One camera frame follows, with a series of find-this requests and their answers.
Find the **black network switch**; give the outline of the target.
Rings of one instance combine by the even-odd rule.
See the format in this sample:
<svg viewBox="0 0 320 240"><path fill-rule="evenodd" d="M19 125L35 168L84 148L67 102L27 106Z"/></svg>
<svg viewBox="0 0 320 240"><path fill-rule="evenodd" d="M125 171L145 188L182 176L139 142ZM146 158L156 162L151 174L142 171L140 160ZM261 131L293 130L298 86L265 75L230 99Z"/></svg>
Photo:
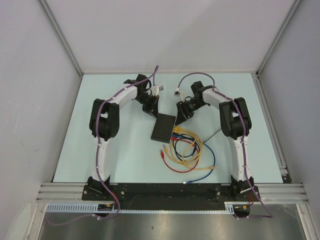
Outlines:
<svg viewBox="0 0 320 240"><path fill-rule="evenodd" d="M175 121L176 117L174 115L159 113L151 134L151 140L169 144Z"/></svg>

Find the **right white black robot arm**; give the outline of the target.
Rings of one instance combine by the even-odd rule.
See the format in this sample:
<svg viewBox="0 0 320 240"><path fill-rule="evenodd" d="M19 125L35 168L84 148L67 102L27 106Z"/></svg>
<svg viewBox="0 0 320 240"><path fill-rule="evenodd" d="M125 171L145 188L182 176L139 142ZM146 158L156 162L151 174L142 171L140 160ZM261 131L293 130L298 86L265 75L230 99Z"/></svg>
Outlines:
<svg viewBox="0 0 320 240"><path fill-rule="evenodd" d="M208 105L219 110L220 128L228 138L231 159L231 196L242 201L254 187L248 160L247 140L252 121L244 98L231 98L214 86L203 86L201 81L191 85L193 97L176 103L175 124L179 125L194 116L194 112Z"/></svg>

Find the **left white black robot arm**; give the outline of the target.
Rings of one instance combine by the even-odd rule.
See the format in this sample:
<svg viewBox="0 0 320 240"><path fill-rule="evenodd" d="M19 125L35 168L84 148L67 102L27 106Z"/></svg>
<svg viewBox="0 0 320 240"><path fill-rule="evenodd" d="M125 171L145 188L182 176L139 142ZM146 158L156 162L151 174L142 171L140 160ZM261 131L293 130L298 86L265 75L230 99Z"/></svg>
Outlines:
<svg viewBox="0 0 320 240"><path fill-rule="evenodd" d="M120 90L108 99L95 99L92 105L89 129L96 140L95 166L87 185L100 200L110 196L108 186L110 171L107 169L106 153L111 140L120 129L120 110L130 101L136 100L142 105L142 111L155 118L159 116L159 92L164 87L156 85L154 80L139 74L136 79L127 79Z"/></svg>

